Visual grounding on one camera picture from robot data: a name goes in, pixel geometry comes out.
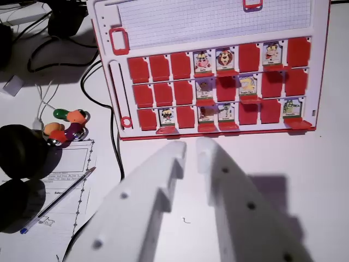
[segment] black object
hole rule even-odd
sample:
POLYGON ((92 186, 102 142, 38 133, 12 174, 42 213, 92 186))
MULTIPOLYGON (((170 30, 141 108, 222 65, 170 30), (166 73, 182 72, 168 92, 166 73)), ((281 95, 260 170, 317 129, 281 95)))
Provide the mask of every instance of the black object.
POLYGON ((11 178, 34 177, 44 166, 49 145, 20 124, 0 128, 0 167, 11 178))
POLYGON ((27 207, 29 187, 19 179, 12 179, 0 187, 0 232, 19 219, 27 207))
POLYGON ((66 38, 74 36, 82 20, 87 16, 87 7, 82 2, 45 0, 52 9, 49 19, 49 35, 66 38))
POLYGON ((12 50, 12 30, 9 26, 0 24, 0 68, 5 67, 10 61, 12 50))

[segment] black cable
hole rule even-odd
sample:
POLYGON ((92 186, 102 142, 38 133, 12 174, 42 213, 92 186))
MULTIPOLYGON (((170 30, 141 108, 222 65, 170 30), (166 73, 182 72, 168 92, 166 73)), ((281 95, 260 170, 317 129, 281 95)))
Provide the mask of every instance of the black cable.
POLYGON ((105 105, 105 104, 102 104, 96 100, 94 100, 85 90, 85 81, 95 72, 93 71, 91 74, 88 75, 88 73, 97 65, 101 63, 101 60, 95 62, 92 66, 90 66, 86 72, 84 73, 84 75, 82 76, 81 78, 81 81, 80 81, 80 86, 81 86, 81 91, 82 93, 92 102, 94 102, 95 104, 97 105, 100 105, 104 108, 108 108, 110 109, 111 111, 111 114, 110 114, 110 137, 111 137, 111 142, 112 142, 112 146, 113 146, 113 149, 114 149, 114 154, 115 154, 115 157, 116 157, 116 160, 118 162, 118 165, 119 165, 119 168, 120 168, 120 181, 122 181, 124 178, 125 178, 125 172, 124 172, 124 167, 123 167, 123 164, 122 164, 122 161, 121 161, 121 157, 118 153, 118 150, 116 148, 116 144, 115 144, 115 138, 114 138, 114 111, 113 111, 113 107, 111 107, 110 105, 105 105))
POLYGON ((14 44, 15 42, 18 41, 18 39, 21 38, 22 35, 24 35, 25 32, 27 32, 31 27, 35 26, 36 24, 38 24, 41 20, 45 19, 46 17, 48 17, 49 15, 51 15, 52 11, 48 12, 46 15, 44 15, 43 17, 39 18, 38 20, 36 20, 34 23, 30 24, 29 26, 27 26, 19 35, 17 35, 17 37, 12 41, 12 44, 14 44))
POLYGON ((96 45, 85 45, 85 44, 81 44, 81 43, 79 43, 79 42, 77 42, 77 41, 75 41, 75 40, 73 40, 73 39, 71 39, 71 38, 69 38, 69 37, 66 38, 66 40, 71 41, 71 42, 73 42, 74 44, 81 45, 81 46, 83 46, 83 47, 87 47, 87 48, 97 48, 96 45))
POLYGON ((92 57, 92 59, 90 61, 88 61, 87 63, 84 63, 84 64, 72 64, 72 63, 52 63, 52 64, 47 64, 47 65, 44 65, 42 67, 39 67, 39 68, 35 68, 35 69, 32 69, 32 60, 35 58, 35 56, 37 55, 37 53, 42 50, 46 45, 49 45, 51 43, 53 43, 54 41, 58 41, 59 39, 56 38, 56 37, 52 37, 51 39, 49 39, 48 41, 42 43, 41 45, 39 45, 35 50, 34 52, 32 53, 31 57, 29 58, 28 60, 28 63, 27 63, 27 69, 30 73, 35 73, 37 71, 41 71, 41 70, 44 70, 46 68, 49 68, 49 67, 57 67, 57 66, 67 66, 67 67, 86 67, 86 66, 89 66, 93 63, 93 61, 95 61, 95 59, 97 58, 98 56, 98 51, 94 54, 94 56, 92 57))
POLYGON ((331 1, 331 4, 346 4, 346 3, 349 3, 349 0, 331 1))

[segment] character card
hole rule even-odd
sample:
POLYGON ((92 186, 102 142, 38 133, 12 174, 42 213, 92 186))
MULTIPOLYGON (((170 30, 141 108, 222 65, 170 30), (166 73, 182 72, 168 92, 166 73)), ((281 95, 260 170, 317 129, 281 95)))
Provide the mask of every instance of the character card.
POLYGON ((212 99, 212 82, 209 79, 196 80, 196 98, 197 99, 212 99))
POLYGON ((234 121, 234 107, 230 103, 218 105, 218 122, 234 121))
POLYGON ((257 94, 257 79, 251 76, 241 77, 240 79, 240 96, 249 96, 257 94))
POLYGON ((230 49, 216 50, 216 68, 217 70, 226 70, 234 68, 234 53, 230 49))
POLYGON ((269 42, 263 44, 263 65, 281 64, 282 46, 278 42, 269 42))
POLYGON ((285 100, 282 111, 283 118, 301 117, 301 114, 302 102, 298 98, 285 100))
POLYGON ((211 57, 206 50, 194 52, 194 68, 196 73, 212 71, 211 57))
POLYGON ((175 125, 174 113, 170 108, 159 109, 160 125, 169 127, 175 125))
POLYGON ((214 106, 201 106, 197 108, 198 122, 213 123, 214 122, 214 106))

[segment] screw hole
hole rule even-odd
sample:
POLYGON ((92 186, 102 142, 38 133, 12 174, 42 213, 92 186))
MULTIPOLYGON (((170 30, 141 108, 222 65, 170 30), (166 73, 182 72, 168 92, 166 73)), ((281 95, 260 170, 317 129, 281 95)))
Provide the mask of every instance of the screw hole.
POLYGON ((293 258, 292 258, 292 256, 291 256, 289 253, 285 253, 285 254, 284 254, 284 261, 286 261, 286 262, 292 262, 292 261, 293 261, 293 258))
POLYGON ((253 203, 253 202, 248 202, 248 203, 247 203, 247 207, 248 207, 250 210, 256 209, 256 205, 255 205, 255 203, 253 203))
POLYGON ((120 195, 121 199, 126 199, 128 197, 129 197, 129 195, 127 195, 127 193, 125 193, 125 192, 121 193, 121 195, 120 195))

